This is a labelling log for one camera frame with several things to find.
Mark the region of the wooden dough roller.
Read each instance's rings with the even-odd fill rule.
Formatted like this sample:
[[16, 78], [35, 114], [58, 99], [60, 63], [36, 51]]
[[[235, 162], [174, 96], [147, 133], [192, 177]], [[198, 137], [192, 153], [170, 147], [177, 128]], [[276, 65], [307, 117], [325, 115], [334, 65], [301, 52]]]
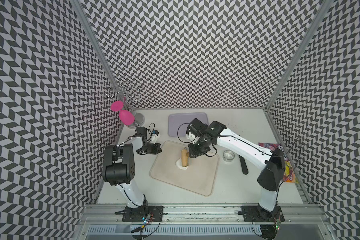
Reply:
[[184, 168], [189, 166], [189, 152], [187, 148], [181, 151], [181, 164]]

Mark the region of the beige plastic tray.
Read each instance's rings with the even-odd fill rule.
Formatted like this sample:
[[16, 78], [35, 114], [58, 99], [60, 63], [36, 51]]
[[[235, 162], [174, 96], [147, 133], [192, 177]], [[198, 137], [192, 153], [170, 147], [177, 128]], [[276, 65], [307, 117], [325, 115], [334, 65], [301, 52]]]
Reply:
[[176, 167], [176, 161], [181, 159], [181, 151], [184, 148], [187, 148], [184, 144], [173, 141], [164, 142], [161, 147], [162, 152], [157, 155], [151, 168], [150, 176], [181, 189], [206, 197], [210, 196], [218, 170], [219, 156], [189, 158], [188, 169], [180, 170]]

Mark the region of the white dough ball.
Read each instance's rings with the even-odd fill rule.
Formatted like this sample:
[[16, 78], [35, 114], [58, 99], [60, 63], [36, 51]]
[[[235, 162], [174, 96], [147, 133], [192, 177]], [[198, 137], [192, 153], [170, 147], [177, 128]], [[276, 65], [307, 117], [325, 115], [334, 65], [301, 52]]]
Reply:
[[182, 159], [178, 159], [177, 161], [176, 161], [176, 167], [178, 168], [178, 169], [180, 169], [180, 170], [187, 170], [188, 169], [188, 166], [183, 166], [183, 164], [182, 164]]

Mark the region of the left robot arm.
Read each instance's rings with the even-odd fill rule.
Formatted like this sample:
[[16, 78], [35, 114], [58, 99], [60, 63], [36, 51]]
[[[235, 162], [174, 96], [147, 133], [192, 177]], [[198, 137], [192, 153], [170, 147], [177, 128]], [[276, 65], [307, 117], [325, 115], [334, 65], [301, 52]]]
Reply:
[[138, 188], [135, 155], [157, 155], [162, 152], [161, 144], [148, 140], [148, 129], [137, 127], [133, 136], [119, 145], [105, 147], [103, 180], [117, 187], [127, 201], [127, 208], [135, 210], [148, 205], [145, 195]]

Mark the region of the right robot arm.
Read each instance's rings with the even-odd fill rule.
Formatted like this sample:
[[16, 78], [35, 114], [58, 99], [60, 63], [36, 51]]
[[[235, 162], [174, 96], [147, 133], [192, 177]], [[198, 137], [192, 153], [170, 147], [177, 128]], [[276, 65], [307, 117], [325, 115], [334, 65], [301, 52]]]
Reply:
[[280, 149], [270, 150], [256, 145], [234, 133], [226, 125], [214, 121], [210, 125], [195, 118], [187, 124], [186, 137], [190, 158], [206, 155], [210, 146], [226, 148], [261, 170], [257, 178], [261, 186], [258, 204], [259, 212], [270, 214], [275, 211], [279, 187], [286, 169], [284, 153]]

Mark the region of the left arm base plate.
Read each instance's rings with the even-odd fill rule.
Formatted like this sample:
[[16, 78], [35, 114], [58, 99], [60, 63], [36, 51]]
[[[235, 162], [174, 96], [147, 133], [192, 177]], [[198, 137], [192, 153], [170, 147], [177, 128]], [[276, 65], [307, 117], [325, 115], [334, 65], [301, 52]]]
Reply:
[[143, 222], [143, 218], [148, 214], [153, 214], [152, 222], [161, 222], [163, 219], [164, 206], [145, 206], [138, 208], [125, 207], [122, 221], [123, 222]]

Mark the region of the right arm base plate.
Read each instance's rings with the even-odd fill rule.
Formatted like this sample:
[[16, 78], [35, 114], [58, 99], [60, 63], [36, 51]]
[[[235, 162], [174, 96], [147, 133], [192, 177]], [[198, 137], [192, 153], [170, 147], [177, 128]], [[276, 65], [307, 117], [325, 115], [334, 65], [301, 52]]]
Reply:
[[238, 213], [242, 215], [245, 222], [284, 222], [285, 217], [281, 207], [276, 204], [272, 211], [267, 211], [260, 205], [241, 206], [241, 211]]

